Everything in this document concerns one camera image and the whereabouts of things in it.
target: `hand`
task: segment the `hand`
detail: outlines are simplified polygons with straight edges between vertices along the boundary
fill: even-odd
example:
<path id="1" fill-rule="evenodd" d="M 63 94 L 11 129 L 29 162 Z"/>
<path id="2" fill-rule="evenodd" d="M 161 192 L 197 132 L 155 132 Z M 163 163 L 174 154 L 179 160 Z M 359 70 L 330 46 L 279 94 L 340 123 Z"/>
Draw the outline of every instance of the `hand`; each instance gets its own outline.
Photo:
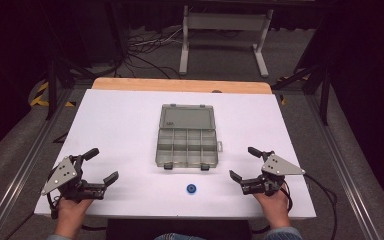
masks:
<path id="1" fill-rule="evenodd" d="M 61 198 L 58 204 L 58 223 L 55 234 L 76 239 L 85 219 L 86 210 L 92 199 L 84 199 L 79 203 Z"/>
<path id="2" fill-rule="evenodd" d="M 279 190 L 271 196 L 266 196 L 263 193 L 253 195 L 260 203 L 271 229 L 291 226 L 288 216 L 288 198 L 282 191 Z"/>

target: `plastic compartment box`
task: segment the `plastic compartment box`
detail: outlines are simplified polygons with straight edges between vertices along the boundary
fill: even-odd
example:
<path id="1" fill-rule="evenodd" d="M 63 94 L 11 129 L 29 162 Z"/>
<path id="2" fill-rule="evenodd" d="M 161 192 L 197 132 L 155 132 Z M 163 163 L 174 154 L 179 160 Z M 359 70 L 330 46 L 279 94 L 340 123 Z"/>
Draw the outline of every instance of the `plastic compartment box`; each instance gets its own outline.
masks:
<path id="1" fill-rule="evenodd" d="M 209 170 L 217 166 L 217 150 L 212 106 L 162 106 L 155 159 L 158 167 Z"/>

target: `white tabletop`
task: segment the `white tabletop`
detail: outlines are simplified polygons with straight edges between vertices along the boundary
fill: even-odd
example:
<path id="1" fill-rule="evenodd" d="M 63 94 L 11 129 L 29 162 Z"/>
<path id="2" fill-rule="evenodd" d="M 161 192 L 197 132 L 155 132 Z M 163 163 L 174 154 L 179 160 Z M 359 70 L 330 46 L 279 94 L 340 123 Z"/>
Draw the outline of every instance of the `white tabletop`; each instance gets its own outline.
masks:
<path id="1" fill-rule="evenodd" d="M 157 167 L 157 146 L 163 104 L 212 105 L 217 140 L 223 143 L 216 168 Z M 56 160 L 79 155 L 92 148 L 100 154 L 83 163 L 83 179 L 103 183 L 119 172 L 119 179 L 96 200 L 88 215 L 107 218 L 249 219 L 262 217 L 252 195 L 243 195 L 229 175 L 243 179 L 261 174 L 263 160 L 250 155 L 252 146 L 299 166 L 275 95 L 216 94 L 88 90 Z M 287 176 L 294 207 L 291 218 L 315 217 L 303 176 Z M 186 187 L 194 184 L 194 194 Z M 49 215 L 46 197 L 40 197 L 35 213 Z"/>

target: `blue cap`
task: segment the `blue cap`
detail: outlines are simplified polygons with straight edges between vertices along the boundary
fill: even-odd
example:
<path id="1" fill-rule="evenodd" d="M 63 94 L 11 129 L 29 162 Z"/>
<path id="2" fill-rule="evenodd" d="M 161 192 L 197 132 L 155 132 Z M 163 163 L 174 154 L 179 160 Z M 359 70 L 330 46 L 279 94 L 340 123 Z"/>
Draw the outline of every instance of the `blue cap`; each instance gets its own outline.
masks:
<path id="1" fill-rule="evenodd" d="M 186 187 L 186 190 L 188 191 L 188 193 L 195 193 L 195 192 L 196 192 L 196 186 L 193 185 L 193 184 L 189 184 L 189 185 Z"/>

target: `metal stand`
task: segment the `metal stand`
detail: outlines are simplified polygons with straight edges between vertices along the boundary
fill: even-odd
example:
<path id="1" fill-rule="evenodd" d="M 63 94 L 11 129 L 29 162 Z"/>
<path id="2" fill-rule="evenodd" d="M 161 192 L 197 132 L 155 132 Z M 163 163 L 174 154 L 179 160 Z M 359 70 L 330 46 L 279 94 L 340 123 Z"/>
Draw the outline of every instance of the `metal stand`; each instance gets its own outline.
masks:
<path id="1" fill-rule="evenodd" d="M 301 70 L 286 80 L 276 83 L 271 86 L 273 91 L 281 90 L 283 87 L 309 75 L 308 81 L 302 87 L 302 91 L 305 95 L 314 94 L 317 88 L 322 84 L 322 93 L 320 99 L 320 117 L 324 125 L 327 124 L 327 105 L 329 99 L 329 88 L 330 88 L 330 73 L 329 67 L 326 65 L 312 66 L 307 69 Z"/>
<path id="2" fill-rule="evenodd" d="M 62 58 L 54 56 L 48 60 L 48 82 L 49 82 L 49 109 L 46 120 L 51 119 L 53 114 L 57 110 L 57 79 L 61 83 L 62 87 L 73 88 L 75 85 L 75 80 L 70 74 L 70 69 L 74 69 L 77 72 L 81 73 L 83 76 L 86 76 L 89 79 L 95 80 L 98 78 L 92 72 L 77 66 L 76 64 Z"/>
<path id="3" fill-rule="evenodd" d="M 242 30 L 259 31 L 260 40 L 253 44 L 253 52 L 258 64 L 258 69 L 263 78 L 267 78 L 266 63 L 264 62 L 261 50 L 267 36 L 267 31 L 272 19 L 273 10 L 268 10 L 266 15 L 241 15 L 241 14 L 213 14 L 213 13 L 192 13 L 188 6 L 183 10 L 183 45 L 180 56 L 179 74 L 186 75 L 189 57 L 189 29 L 219 29 L 219 30 Z"/>

